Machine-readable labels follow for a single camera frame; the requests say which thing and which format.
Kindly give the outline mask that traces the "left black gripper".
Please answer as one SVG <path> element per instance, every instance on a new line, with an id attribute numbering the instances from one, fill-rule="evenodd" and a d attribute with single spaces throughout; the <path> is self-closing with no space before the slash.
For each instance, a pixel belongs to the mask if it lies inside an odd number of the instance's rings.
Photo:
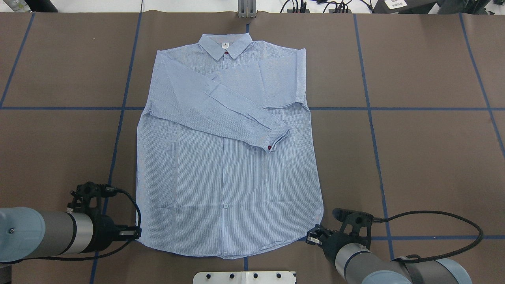
<path id="1" fill-rule="evenodd" d="M 140 237 L 140 226 L 116 225 L 112 232 L 112 241 L 135 241 Z"/>

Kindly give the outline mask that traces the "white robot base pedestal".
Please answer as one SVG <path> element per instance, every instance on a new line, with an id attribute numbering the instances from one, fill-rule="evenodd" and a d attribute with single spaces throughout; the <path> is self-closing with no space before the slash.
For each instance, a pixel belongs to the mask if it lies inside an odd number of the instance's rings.
<path id="1" fill-rule="evenodd" d="M 291 271 L 226 271 L 200 272 L 193 284 L 296 284 L 297 277 Z"/>

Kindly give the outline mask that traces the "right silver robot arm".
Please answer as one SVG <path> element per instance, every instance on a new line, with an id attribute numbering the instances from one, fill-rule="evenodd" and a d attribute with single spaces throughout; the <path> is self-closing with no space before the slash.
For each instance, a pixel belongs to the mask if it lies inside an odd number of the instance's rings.
<path id="1" fill-rule="evenodd" d="M 317 224 L 305 242 L 323 250 L 326 259 L 348 284 L 472 284 L 469 273 L 448 258 L 407 263 L 407 257 L 389 262 L 373 254 L 364 241 Z"/>

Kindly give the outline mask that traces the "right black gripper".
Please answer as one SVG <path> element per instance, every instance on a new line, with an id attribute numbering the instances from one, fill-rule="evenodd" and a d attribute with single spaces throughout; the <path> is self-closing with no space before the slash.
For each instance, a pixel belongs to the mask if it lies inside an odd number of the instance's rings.
<path id="1" fill-rule="evenodd" d="M 355 243 L 355 238 L 345 232 L 329 230 L 316 224 L 312 231 L 307 232 L 306 243 L 320 247 L 325 257 L 336 257 L 344 246 Z"/>

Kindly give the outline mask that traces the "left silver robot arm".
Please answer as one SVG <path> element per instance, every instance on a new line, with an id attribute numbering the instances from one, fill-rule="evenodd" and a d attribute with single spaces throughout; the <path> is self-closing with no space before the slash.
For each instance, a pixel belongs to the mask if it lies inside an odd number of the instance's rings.
<path id="1" fill-rule="evenodd" d="M 16 207 L 2 208 L 0 217 L 2 263 L 95 253 L 114 241 L 133 241 L 141 236 L 140 226 L 118 225 L 101 214 Z"/>

